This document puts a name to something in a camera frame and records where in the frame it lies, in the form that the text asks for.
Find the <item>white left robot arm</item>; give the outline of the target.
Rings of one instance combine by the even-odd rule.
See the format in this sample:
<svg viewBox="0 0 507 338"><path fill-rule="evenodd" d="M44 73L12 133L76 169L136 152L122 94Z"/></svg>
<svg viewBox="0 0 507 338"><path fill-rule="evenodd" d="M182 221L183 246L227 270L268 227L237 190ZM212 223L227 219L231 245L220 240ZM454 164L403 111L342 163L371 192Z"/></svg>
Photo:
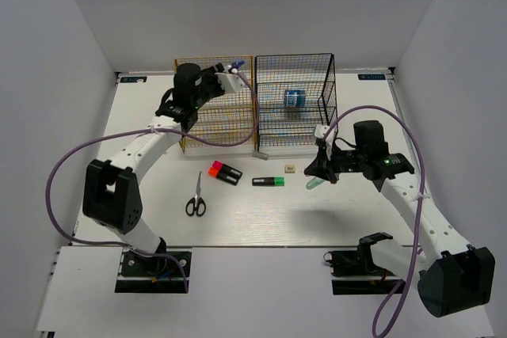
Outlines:
<svg viewBox="0 0 507 338"><path fill-rule="evenodd" d="M173 88L162 96L147 133L139 134L110 159L91 161L86 168L83 214L141 251L140 264L151 274L167 265L166 243L143 221L139 184L151 166L181 140L197 121L197 110L225 90L219 82L222 63L202 69L181 64Z"/></svg>

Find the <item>clear spray bottle blue cap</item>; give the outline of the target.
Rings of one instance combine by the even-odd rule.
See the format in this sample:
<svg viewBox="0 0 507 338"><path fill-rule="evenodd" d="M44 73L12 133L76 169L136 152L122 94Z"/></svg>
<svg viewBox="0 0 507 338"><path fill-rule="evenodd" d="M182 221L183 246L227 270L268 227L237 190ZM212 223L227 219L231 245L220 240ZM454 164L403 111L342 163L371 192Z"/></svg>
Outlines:
<svg viewBox="0 0 507 338"><path fill-rule="evenodd" d="M242 59L236 60L231 63L231 69L239 70L246 62Z"/></svg>

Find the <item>black handled scissors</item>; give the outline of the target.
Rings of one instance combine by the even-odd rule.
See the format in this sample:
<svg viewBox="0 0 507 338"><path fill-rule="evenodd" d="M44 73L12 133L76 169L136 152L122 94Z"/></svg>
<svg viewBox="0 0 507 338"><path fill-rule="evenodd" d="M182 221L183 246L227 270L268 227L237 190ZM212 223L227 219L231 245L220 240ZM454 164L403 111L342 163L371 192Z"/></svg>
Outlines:
<svg viewBox="0 0 507 338"><path fill-rule="evenodd" d="M201 197L201 189L202 189L202 172L199 172L196 182L195 194L185 205L185 213L189 217L192 216L202 217L207 210L206 203Z"/></svg>

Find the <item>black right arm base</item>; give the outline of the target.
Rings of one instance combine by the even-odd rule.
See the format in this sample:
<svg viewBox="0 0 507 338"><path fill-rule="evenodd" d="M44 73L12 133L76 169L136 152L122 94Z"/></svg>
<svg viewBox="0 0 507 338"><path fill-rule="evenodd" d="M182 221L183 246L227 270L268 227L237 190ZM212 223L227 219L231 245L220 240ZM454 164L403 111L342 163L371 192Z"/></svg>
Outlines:
<svg viewBox="0 0 507 338"><path fill-rule="evenodd" d="M402 285L395 293L403 291L403 280L383 268L365 269L355 250L328 251L323 260L330 267L333 295L387 295L398 282Z"/></svg>

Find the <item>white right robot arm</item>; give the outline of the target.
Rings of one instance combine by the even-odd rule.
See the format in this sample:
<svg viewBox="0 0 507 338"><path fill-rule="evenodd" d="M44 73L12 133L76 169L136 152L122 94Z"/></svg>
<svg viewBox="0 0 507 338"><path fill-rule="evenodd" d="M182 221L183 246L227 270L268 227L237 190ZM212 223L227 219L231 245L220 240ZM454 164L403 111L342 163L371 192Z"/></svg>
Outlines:
<svg viewBox="0 0 507 338"><path fill-rule="evenodd" d="M342 150L334 142L333 128L317 125L318 153L305 168L305 175L335 184L342 173L362 174L418 236L415 254L388 233L362 237L356 264L369 274L382 268L404 278L413 272L410 284L434 317L488 303L495 268L492 252L486 247L475 248L432 200L424 198L414 167L403 154L390 153L380 122L357 122L353 129L356 145Z"/></svg>

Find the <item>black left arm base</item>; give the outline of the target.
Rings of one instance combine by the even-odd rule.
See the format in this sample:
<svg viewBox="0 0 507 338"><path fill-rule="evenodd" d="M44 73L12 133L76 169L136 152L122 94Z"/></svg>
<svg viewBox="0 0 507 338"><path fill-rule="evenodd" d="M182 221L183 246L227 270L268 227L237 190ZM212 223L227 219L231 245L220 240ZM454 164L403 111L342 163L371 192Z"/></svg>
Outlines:
<svg viewBox="0 0 507 338"><path fill-rule="evenodd" d="M116 277L117 294L185 294L184 278L176 263L125 251Z"/></svg>

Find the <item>blue tape box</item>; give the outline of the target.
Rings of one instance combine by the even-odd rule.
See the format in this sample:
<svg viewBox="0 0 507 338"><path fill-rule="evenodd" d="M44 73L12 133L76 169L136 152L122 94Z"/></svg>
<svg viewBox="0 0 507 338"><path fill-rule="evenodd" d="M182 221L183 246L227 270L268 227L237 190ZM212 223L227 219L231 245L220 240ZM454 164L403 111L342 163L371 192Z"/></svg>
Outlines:
<svg viewBox="0 0 507 338"><path fill-rule="evenodd" d="M301 89L287 89L284 91L285 108L302 108L306 102L306 92Z"/></svg>

